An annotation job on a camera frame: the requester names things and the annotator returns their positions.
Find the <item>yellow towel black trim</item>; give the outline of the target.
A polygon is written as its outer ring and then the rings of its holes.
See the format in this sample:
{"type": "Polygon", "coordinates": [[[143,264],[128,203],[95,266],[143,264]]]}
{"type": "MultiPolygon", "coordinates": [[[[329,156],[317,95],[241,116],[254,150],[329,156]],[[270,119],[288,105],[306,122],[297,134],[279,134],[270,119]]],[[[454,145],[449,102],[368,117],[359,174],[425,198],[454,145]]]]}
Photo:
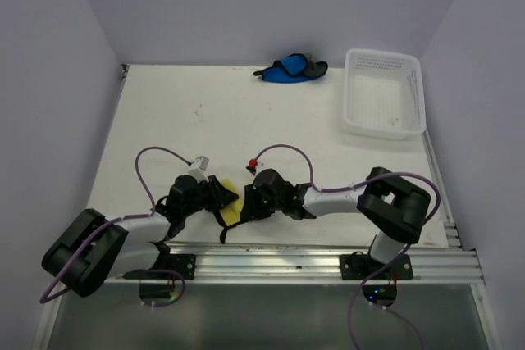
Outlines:
{"type": "Polygon", "coordinates": [[[219,183],[224,189],[227,189],[229,192],[235,193],[238,196],[234,202],[227,204],[225,207],[214,213],[217,223],[222,227],[219,235],[219,242],[225,244],[227,232],[242,225],[240,213],[243,209],[244,200],[239,195],[239,189],[230,179],[222,179],[219,183]]]}

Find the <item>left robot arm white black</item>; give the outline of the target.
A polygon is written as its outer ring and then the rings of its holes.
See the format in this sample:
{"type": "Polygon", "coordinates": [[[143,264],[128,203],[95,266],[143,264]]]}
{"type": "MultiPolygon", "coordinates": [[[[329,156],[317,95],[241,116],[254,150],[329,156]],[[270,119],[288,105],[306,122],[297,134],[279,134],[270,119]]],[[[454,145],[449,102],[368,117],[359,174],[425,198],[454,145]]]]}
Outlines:
{"type": "Polygon", "coordinates": [[[181,175],[150,213],[110,219],[95,209],[83,210],[45,252],[41,266],[56,284],[82,298],[118,275],[179,278],[168,241],[190,216],[208,211],[220,220],[224,209],[239,200],[233,188],[213,175],[201,181],[181,175]]]}

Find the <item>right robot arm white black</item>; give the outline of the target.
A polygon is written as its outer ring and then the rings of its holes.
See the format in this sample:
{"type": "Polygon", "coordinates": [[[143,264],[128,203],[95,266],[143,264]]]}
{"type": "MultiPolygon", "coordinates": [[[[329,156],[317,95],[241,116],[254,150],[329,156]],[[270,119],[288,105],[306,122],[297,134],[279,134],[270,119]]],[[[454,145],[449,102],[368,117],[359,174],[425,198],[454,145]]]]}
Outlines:
{"type": "Polygon", "coordinates": [[[379,229],[365,267],[372,277],[384,278],[394,270],[394,259],[419,242],[427,223],[431,195],[409,182],[409,176],[374,167],[360,183],[321,190],[311,184],[292,184],[273,169],[262,170],[244,187],[240,222],[267,219],[276,212],[294,220],[360,213],[379,229]]]}

